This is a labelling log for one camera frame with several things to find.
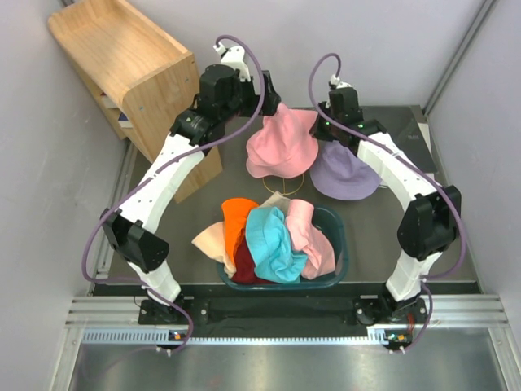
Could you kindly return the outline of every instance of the cable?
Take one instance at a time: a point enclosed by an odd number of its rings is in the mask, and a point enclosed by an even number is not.
[[[407,322],[408,322],[407,332],[410,335],[412,335],[413,331],[414,331],[414,315],[412,312],[409,312],[407,314]]]
[[[432,311],[434,308],[434,303],[432,300],[432,292],[431,292],[431,289],[429,289],[429,287],[427,286],[427,284],[424,283],[423,281],[420,282],[420,285],[422,286],[422,290],[425,291],[425,293],[429,297],[429,312],[427,313],[427,319],[425,319],[425,322],[423,323],[423,326],[420,329],[420,331],[418,332],[418,334],[416,335],[416,337],[413,339],[413,341],[410,343],[409,346],[404,348],[404,350],[403,350],[404,353],[410,351],[418,343],[418,341],[422,338],[423,333],[427,330],[427,326],[431,322]]]
[[[231,35],[221,35],[220,37],[217,38],[216,44],[219,44],[220,41],[225,40],[225,39],[228,39],[228,40],[235,42],[236,44],[242,46],[244,48],[244,50],[247,52],[247,54],[249,55],[249,57],[252,59],[253,63],[255,64],[255,68],[256,68],[257,74],[259,76],[259,83],[260,83],[260,98],[259,98],[259,103],[257,104],[255,111],[253,112],[250,119],[248,119],[246,124],[241,126],[238,130],[236,130],[232,134],[228,134],[227,136],[221,138],[220,140],[208,143],[202,147],[194,148],[191,151],[182,153],[181,155],[174,157],[173,159],[167,161],[164,165],[159,167],[155,172],[156,174],[160,174],[162,171],[167,169],[170,165],[177,163],[180,159],[182,159],[184,157],[187,157],[196,152],[206,151],[207,149],[221,145],[221,144],[227,142],[228,140],[231,140],[232,138],[239,136],[242,132],[244,132],[247,128],[250,127],[250,125],[253,123],[253,121],[256,119],[256,117],[261,113],[262,103],[264,102],[264,98],[265,98],[265,83],[264,83],[264,77],[262,75],[261,64],[259,63],[259,60],[257,59],[257,57],[255,57],[255,55],[253,54],[253,52],[249,48],[249,46],[236,37],[233,37]],[[96,237],[96,235],[98,234],[99,230],[101,229],[101,227],[103,226],[105,221],[108,219],[108,217],[111,216],[130,197],[134,196],[136,193],[138,193],[140,190],[142,190],[146,185],[148,185],[152,181],[152,179],[153,178],[146,178],[145,180],[143,180],[138,186],[136,186],[132,191],[130,191],[129,194],[127,194],[125,197],[123,197],[120,201],[116,202],[96,223],[94,229],[92,230],[92,232],[89,235],[89,238],[87,239],[87,242],[85,244],[85,248],[83,249],[83,254],[81,257],[81,274],[83,275],[83,278],[86,279],[87,281],[89,281],[91,283],[122,283],[123,282],[123,283],[143,284],[143,281],[141,281],[140,279],[122,279],[122,278],[96,279],[89,275],[89,273],[87,271],[87,262],[89,260],[89,252],[90,252],[90,248],[92,247],[92,243],[94,242],[94,238]],[[175,350],[173,350],[173,352],[178,352],[178,351],[184,349],[186,347],[186,343],[188,342],[188,340],[190,339],[190,337],[192,335],[192,332],[194,331],[194,322],[193,322],[192,318],[179,305],[177,305],[174,302],[171,302],[169,300],[166,300],[159,293],[155,292],[152,288],[150,288],[150,287],[147,287],[147,288],[148,288],[149,293],[158,297],[162,301],[168,303],[176,311],[180,312],[188,321],[188,331],[186,333],[186,337],[183,339],[182,343],[180,345],[178,345]],[[135,352],[141,351],[141,350],[143,350],[143,348],[136,349]],[[125,355],[125,357],[127,357],[128,355],[131,355],[135,352],[134,351],[130,352],[130,354]],[[114,365],[116,365],[119,362],[120,362],[119,360],[116,361],[115,363],[111,364],[110,367],[113,367]]]
[[[315,78],[315,73],[317,73],[318,68],[322,65],[322,63],[326,59],[329,59],[330,57],[335,57],[337,60],[339,58],[339,56],[336,53],[329,53],[327,55],[324,55],[321,59],[318,60],[317,64],[314,66],[313,70],[311,71],[311,75],[309,76],[308,93],[309,93],[309,98],[311,99],[311,103],[313,104],[315,110],[317,110],[317,112],[320,114],[320,116],[322,118],[329,121],[331,124],[335,125],[337,128],[339,128],[345,132],[348,132],[348,133],[352,134],[353,136],[357,136],[358,138],[361,138],[362,140],[367,141],[368,143],[372,143],[375,146],[383,149],[385,152],[392,154],[392,151],[389,148],[387,148],[385,145],[383,145],[382,143],[374,141],[372,138],[369,138],[369,137],[365,136],[364,134],[357,132],[356,130],[350,129],[347,126],[340,124],[339,122],[337,122],[334,119],[327,116],[327,114],[325,114],[324,111],[318,106],[317,100],[315,99],[315,97],[313,95],[313,79]],[[337,73],[339,73],[340,66],[341,66],[341,63],[338,62]],[[412,170],[413,172],[418,174],[420,177],[425,179],[427,182],[429,182],[436,189],[436,191],[440,194],[441,198],[443,198],[444,201],[447,203],[450,213],[454,216],[454,220],[456,221],[456,225],[458,226],[458,231],[459,231],[459,235],[461,238],[461,247],[460,247],[460,254],[459,254],[458,260],[450,269],[448,269],[444,273],[440,273],[438,275],[430,275],[427,277],[428,279],[443,279],[443,278],[447,277],[448,275],[451,275],[456,270],[458,270],[462,266],[463,261],[465,260],[466,231],[465,231],[465,227],[463,226],[462,219],[459,217],[458,211],[456,210],[456,207],[454,206],[454,204],[452,203],[450,198],[447,196],[447,194],[444,192],[444,190],[440,187],[440,185],[438,185],[438,183],[436,183],[436,181],[434,179],[429,178],[428,175],[423,173],[416,166],[410,164],[407,160],[403,159],[401,156],[395,156],[395,158],[398,159],[405,167]]]
[[[141,309],[141,306],[140,306],[138,303],[136,303],[136,296],[134,296],[134,304],[135,304],[139,309]]]

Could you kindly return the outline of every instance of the wooden cabinet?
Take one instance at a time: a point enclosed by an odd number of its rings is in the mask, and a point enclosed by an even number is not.
[[[199,91],[193,53],[125,0],[77,2],[54,13],[48,25],[118,136],[153,161],[176,116]],[[106,107],[102,93],[116,108]],[[118,121],[122,112],[125,127]],[[191,185],[183,183],[176,201],[221,171],[216,149],[186,180]]]

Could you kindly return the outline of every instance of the hat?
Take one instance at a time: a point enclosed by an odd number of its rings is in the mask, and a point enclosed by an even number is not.
[[[308,255],[302,277],[315,279],[335,271],[335,252],[329,240],[311,225],[314,207],[307,201],[291,200],[285,225],[294,250]]]
[[[208,258],[224,263],[225,272],[231,278],[235,274],[236,268],[226,253],[224,237],[224,223],[216,222],[198,234],[192,240],[192,244]]]
[[[279,208],[255,208],[250,212],[246,242],[257,277],[275,283],[299,283],[308,256],[291,249],[290,233]]]
[[[235,252],[235,264],[237,265],[237,272],[231,278],[234,283],[242,284],[261,284],[261,283],[272,283],[267,279],[260,279],[255,275],[255,262],[253,261],[252,254],[247,247],[246,239],[243,238],[237,251]]]
[[[262,119],[264,127],[247,141],[250,175],[294,178],[307,171],[318,154],[318,141],[309,134],[316,119],[317,112],[289,109],[280,103],[273,116]]]
[[[309,176],[318,191],[337,200],[362,200],[382,182],[371,167],[338,141],[324,145]]]
[[[272,206],[276,206],[280,210],[282,210],[282,213],[284,213],[284,216],[287,215],[287,210],[290,207],[290,199],[285,197],[284,195],[280,194],[278,191],[274,192],[266,201],[264,201],[260,207],[261,208],[269,208]]]
[[[247,216],[257,206],[259,206],[257,202],[246,198],[231,198],[222,203],[222,213],[225,217],[225,248],[233,264],[235,264],[235,250],[244,236]]]

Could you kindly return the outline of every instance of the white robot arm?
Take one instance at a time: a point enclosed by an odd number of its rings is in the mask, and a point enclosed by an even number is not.
[[[103,230],[112,248],[136,271],[144,288],[174,302],[181,292],[166,261],[169,245],[155,235],[164,210],[191,170],[204,158],[201,151],[161,169],[174,157],[224,136],[225,123],[234,116],[251,116],[259,104],[241,46],[214,46],[221,63],[206,68],[199,80],[200,92],[192,107],[177,116],[160,154],[141,182],[147,181],[107,218]],[[271,76],[263,71],[265,97],[260,114],[272,116],[280,96]],[[151,298],[165,307],[157,295]]]
[[[322,117],[317,119],[313,129],[314,137],[324,141],[338,140],[366,162],[400,201],[405,214],[398,228],[397,239],[402,250],[381,295],[381,306],[385,309],[377,315],[385,313],[390,319],[399,318],[404,313],[403,309],[418,299],[420,279],[428,275],[442,252],[458,237],[458,229],[447,204],[432,184],[397,159],[399,156],[415,167],[383,126],[376,120],[364,120],[356,90],[335,75],[331,77],[329,85],[329,99],[319,103],[319,108],[335,121],[388,149],[385,151],[369,141],[360,140]],[[461,195],[458,189],[450,186],[443,190],[459,212]],[[374,321],[371,317],[365,320],[368,323]]]
[[[375,141],[382,143],[394,153],[390,155],[386,151],[367,141],[361,141],[358,147],[357,157],[366,162],[389,186],[396,196],[404,212],[411,201],[417,199],[418,195],[428,196],[436,189],[424,178],[407,169],[395,156],[400,155],[409,163],[413,164],[402,150],[392,141],[387,133],[378,132],[370,136]],[[419,261],[408,255],[404,249],[401,250],[396,268],[386,282],[386,287],[395,301],[405,301],[416,297],[420,292],[420,276],[428,275],[431,266],[441,256],[441,252],[429,255],[425,260]]]

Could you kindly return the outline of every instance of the pink bucket hat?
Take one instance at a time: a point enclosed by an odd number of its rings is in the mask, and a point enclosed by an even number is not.
[[[294,178],[306,172],[318,154],[318,141],[309,134],[316,119],[315,111],[289,109],[280,103],[275,115],[265,116],[264,127],[247,141],[250,175]]]
[[[305,279],[315,279],[335,271],[335,252],[329,240],[311,225],[314,207],[307,201],[291,200],[284,224],[291,235],[291,246],[308,255]]]

